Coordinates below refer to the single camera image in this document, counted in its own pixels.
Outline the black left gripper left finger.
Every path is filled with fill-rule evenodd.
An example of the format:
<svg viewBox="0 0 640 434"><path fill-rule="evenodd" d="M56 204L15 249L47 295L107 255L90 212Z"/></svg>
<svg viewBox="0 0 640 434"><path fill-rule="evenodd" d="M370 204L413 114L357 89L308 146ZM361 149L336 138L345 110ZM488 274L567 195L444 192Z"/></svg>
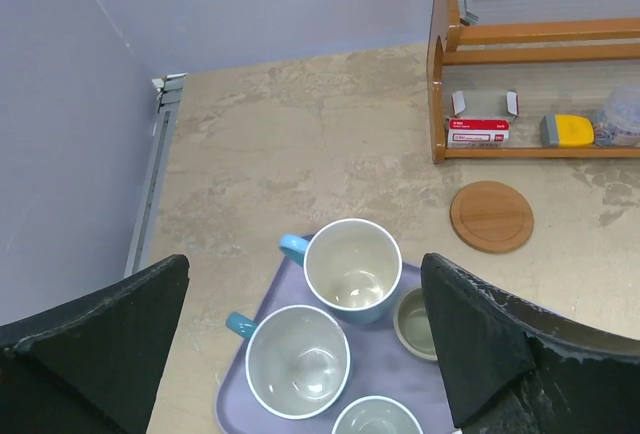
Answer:
<svg viewBox="0 0 640 434"><path fill-rule="evenodd" d="M146 432L188 285L174 254L2 326L2 432Z"/></svg>

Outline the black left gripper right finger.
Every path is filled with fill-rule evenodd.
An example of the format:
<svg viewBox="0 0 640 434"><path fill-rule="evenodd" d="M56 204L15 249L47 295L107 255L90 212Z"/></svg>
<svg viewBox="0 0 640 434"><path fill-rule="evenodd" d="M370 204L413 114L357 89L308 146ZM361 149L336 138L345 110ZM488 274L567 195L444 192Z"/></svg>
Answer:
<svg viewBox="0 0 640 434"><path fill-rule="evenodd" d="M460 433L636 433L639 343L491 285L437 253L422 295Z"/></svg>

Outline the light wooden coaster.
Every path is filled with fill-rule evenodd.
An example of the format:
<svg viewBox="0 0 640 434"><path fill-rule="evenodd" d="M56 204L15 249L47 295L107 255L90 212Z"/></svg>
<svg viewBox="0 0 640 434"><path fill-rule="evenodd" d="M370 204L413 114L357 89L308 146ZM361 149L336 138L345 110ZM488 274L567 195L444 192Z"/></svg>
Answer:
<svg viewBox="0 0 640 434"><path fill-rule="evenodd" d="M532 208L514 188L496 181L479 181L461 188L449 210L456 235L468 246L490 254L522 247L534 228Z"/></svg>

